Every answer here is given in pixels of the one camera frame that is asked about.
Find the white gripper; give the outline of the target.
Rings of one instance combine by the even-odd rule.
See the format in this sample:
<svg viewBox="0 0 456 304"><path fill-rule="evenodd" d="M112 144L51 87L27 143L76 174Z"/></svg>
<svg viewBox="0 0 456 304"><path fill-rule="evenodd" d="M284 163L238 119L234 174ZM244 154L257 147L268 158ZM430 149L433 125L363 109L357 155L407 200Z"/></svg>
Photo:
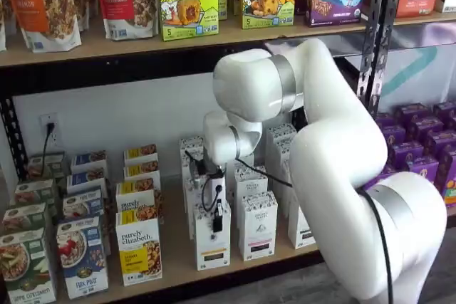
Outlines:
<svg viewBox="0 0 456 304"><path fill-rule="evenodd" d="M226 202L226 184L223 174L210 174L204 183L204 210L215 208L212 220L213 232L223 231L223 213Z"/></svg>

